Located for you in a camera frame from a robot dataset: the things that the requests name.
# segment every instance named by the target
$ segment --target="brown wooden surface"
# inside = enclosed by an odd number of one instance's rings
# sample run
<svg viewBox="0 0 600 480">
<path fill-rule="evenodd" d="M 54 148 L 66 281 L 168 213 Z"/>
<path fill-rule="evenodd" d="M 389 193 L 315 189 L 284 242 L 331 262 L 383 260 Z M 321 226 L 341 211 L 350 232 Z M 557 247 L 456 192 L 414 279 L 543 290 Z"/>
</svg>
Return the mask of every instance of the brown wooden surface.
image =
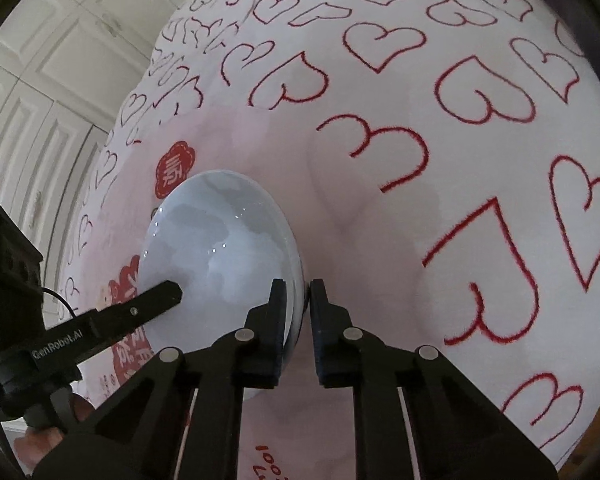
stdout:
<svg viewBox="0 0 600 480">
<path fill-rule="evenodd" d="M 567 479 L 600 441 L 600 408 L 576 449 L 560 469 L 560 478 Z"/>
</svg>

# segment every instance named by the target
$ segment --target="silver screw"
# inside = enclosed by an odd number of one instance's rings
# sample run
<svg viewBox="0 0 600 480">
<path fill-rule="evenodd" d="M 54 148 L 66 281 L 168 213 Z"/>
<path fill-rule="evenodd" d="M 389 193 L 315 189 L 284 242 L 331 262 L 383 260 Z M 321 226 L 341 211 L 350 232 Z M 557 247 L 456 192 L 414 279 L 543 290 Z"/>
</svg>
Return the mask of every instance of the silver screw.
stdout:
<svg viewBox="0 0 600 480">
<path fill-rule="evenodd" d="M 357 341 L 358 339 L 362 339 L 364 334 L 359 328 L 350 326 L 349 328 L 345 329 L 342 335 L 344 336 L 344 339 L 348 339 L 349 341 Z"/>
<path fill-rule="evenodd" d="M 418 350 L 418 354 L 420 354 L 420 357 L 426 359 L 427 361 L 433 361 L 433 359 L 436 359 L 440 355 L 438 350 L 436 350 L 433 346 L 430 345 L 424 345 L 420 347 L 420 350 Z"/>
<path fill-rule="evenodd" d="M 256 334 L 253 330 L 251 330 L 251 328 L 241 328 L 235 333 L 235 338 L 241 343 L 251 341 L 255 336 Z"/>
<path fill-rule="evenodd" d="M 173 363 L 180 356 L 177 348 L 164 348 L 160 352 L 160 361 L 163 363 Z"/>
</svg>

